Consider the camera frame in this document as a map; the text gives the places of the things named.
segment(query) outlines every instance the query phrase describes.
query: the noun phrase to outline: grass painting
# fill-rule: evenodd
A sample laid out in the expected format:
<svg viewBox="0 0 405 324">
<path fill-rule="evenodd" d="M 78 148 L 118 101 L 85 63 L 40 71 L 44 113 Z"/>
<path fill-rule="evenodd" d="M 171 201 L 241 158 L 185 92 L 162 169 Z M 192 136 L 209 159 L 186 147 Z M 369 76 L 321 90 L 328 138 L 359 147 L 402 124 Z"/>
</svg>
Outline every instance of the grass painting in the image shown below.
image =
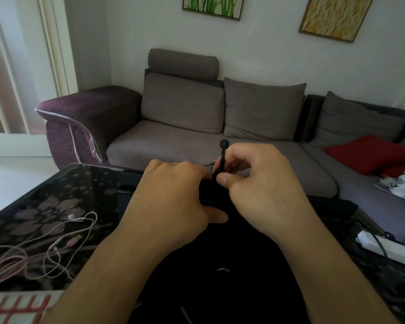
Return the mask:
<svg viewBox="0 0 405 324">
<path fill-rule="evenodd" d="M 183 10 L 240 20 L 243 0 L 183 0 Z"/>
<path fill-rule="evenodd" d="M 299 32 L 354 42 L 372 0 L 309 0 Z"/>
</svg>

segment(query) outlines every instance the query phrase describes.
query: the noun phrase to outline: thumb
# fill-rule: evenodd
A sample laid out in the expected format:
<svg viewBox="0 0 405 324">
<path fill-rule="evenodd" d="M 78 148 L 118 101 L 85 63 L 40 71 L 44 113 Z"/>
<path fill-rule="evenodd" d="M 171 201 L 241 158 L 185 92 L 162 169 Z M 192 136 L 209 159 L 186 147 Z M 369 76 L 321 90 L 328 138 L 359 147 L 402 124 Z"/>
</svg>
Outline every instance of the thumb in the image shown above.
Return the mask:
<svg viewBox="0 0 405 324">
<path fill-rule="evenodd" d="M 210 206 L 203 206 L 203 208 L 207 215 L 207 218 L 209 219 L 209 223 L 222 224 L 227 222 L 228 215 L 226 214 L 226 212 Z"/>
<path fill-rule="evenodd" d="M 231 189 L 232 185 L 234 185 L 237 182 L 240 182 L 243 179 L 244 179 L 243 176 L 231 173 L 219 173 L 216 177 L 216 181 L 223 187 L 226 187 L 228 190 Z"/>
</svg>

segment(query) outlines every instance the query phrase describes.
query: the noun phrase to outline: forearm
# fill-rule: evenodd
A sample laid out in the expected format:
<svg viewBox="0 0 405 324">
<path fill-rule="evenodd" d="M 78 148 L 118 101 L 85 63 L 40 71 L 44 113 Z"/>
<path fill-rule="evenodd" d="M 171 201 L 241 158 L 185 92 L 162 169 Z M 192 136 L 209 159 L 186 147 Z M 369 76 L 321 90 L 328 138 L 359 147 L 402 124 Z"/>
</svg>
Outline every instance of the forearm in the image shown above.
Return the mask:
<svg viewBox="0 0 405 324">
<path fill-rule="evenodd" d="M 313 210 L 289 232 L 276 242 L 300 286 L 312 323 L 397 323 Z"/>
<path fill-rule="evenodd" d="M 99 245 L 43 324 L 127 322 L 162 258 L 115 233 Z"/>
</svg>

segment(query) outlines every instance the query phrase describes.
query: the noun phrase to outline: red pillow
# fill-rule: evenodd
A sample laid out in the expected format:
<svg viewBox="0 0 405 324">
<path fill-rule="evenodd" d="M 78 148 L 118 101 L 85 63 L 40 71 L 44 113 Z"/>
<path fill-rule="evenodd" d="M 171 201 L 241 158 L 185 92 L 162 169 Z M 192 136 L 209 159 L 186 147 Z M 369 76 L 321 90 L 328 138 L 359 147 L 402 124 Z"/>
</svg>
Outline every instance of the red pillow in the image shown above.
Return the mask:
<svg viewBox="0 0 405 324">
<path fill-rule="evenodd" d="M 324 150 L 337 161 L 364 175 L 405 164 L 405 146 L 372 135 L 363 136 L 341 146 L 330 146 Z"/>
<path fill-rule="evenodd" d="M 403 174 L 405 174 L 405 165 L 396 165 L 393 167 L 383 169 L 380 176 L 398 178 L 400 175 Z"/>
</svg>

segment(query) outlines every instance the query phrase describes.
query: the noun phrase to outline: left hand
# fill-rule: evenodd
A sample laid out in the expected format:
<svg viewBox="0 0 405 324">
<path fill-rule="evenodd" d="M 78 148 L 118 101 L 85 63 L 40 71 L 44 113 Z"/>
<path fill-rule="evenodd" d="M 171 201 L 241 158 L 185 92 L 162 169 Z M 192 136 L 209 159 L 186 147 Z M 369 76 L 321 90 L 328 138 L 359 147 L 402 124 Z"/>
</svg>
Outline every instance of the left hand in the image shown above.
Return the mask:
<svg viewBox="0 0 405 324">
<path fill-rule="evenodd" d="M 225 212 L 200 203 L 200 181 L 210 178 L 200 165 L 152 160 L 117 231 L 163 256 L 192 242 L 209 223 L 228 220 Z"/>
</svg>

